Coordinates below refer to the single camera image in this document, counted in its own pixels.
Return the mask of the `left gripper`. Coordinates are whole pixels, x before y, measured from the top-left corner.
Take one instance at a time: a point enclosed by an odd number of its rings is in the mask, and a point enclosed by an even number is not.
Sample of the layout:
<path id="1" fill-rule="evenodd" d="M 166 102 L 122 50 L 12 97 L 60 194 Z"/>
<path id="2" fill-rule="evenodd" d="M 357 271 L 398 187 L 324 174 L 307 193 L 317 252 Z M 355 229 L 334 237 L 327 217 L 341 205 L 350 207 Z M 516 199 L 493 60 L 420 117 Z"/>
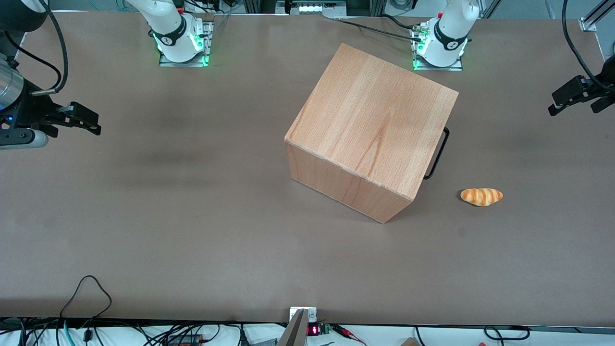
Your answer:
<path id="1" fill-rule="evenodd" d="M 604 61 L 601 72 L 593 74 L 584 63 L 587 79 L 575 76 L 552 92 L 553 103 L 548 107 L 550 116 L 557 116 L 568 107 L 590 100 L 588 96 L 604 96 L 614 93 L 615 56 L 611 55 Z"/>

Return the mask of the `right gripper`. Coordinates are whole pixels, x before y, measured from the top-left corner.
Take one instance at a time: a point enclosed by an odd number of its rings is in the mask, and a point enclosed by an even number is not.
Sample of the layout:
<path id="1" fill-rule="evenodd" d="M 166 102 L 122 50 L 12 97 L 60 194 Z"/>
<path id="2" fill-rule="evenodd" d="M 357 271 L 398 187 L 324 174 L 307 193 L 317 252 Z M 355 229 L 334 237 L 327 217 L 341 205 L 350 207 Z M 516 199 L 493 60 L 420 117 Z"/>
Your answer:
<path id="1" fill-rule="evenodd" d="M 1 108 L 1 140 L 48 140 L 57 137 L 57 126 L 85 129 L 100 136 L 98 114 L 88 107 L 71 101 L 60 107 L 49 96 L 32 96 L 39 91 L 33 83 L 24 79 L 20 82 L 20 94 L 9 105 Z"/>

